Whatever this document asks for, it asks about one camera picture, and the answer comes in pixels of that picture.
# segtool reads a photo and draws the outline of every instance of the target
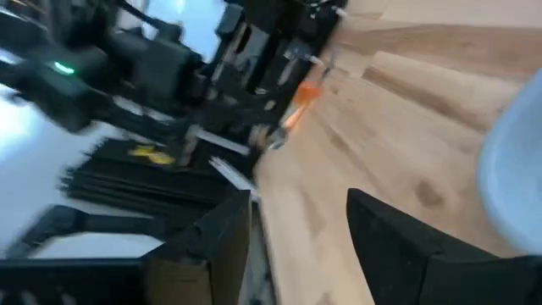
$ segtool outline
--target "wood grain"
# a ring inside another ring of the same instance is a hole
[[[350,1],[324,94],[257,171],[281,304],[373,304],[346,221],[351,187],[517,255],[478,200],[476,170],[485,134],[542,66],[540,5]]]
[[[391,23],[385,30],[348,27],[338,43],[364,57],[377,51],[460,71],[526,81],[542,67],[542,30]]]
[[[542,27],[540,11],[539,0],[388,0],[382,18],[424,24]]]

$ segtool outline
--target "orange light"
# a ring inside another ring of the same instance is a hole
[[[301,115],[305,112],[306,109],[307,109],[307,106],[301,106],[300,108],[296,109],[296,111],[293,114],[291,114],[288,117],[288,119],[286,119],[286,121],[283,124],[283,127],[287,131],[293,130],[294,127],[296,127],[297,122],[299,122]]]
[[[320,96],[320,88],[313,81],[303,81],[297,88],[294,102],[298,106],[310,105]]]

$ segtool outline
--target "green led light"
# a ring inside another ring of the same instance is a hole
[[[71,69],[70,67],[66,67],[65,65],[63,65],[63,64],[61,64],[59,62],[54,62],[54,68],[58,72],[66,74],[66,75],[72,75],[75,72],[74,69]]]

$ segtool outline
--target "yellow label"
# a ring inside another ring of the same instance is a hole
[[[148,158],[154,164],[168,165],[175,162],[175,159],[165,152],[157,152],[154,146],[138,146],[129,152],[130,156]]]

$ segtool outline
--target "metal rod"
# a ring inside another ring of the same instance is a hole
[[[239,153],[243,156],[248,156],[251,152],[249,147],[224,139],[222,136],[217,136],[201,128],[196,131],[196,136],[201,140],[208,141],[209,143],[229,149],[230,151]]]
[[[256,187],[237,169],[218,157],[211,157],[209,163],[238,190],[250,191],[251,199],[254,202],[260,202],[260,196]]]

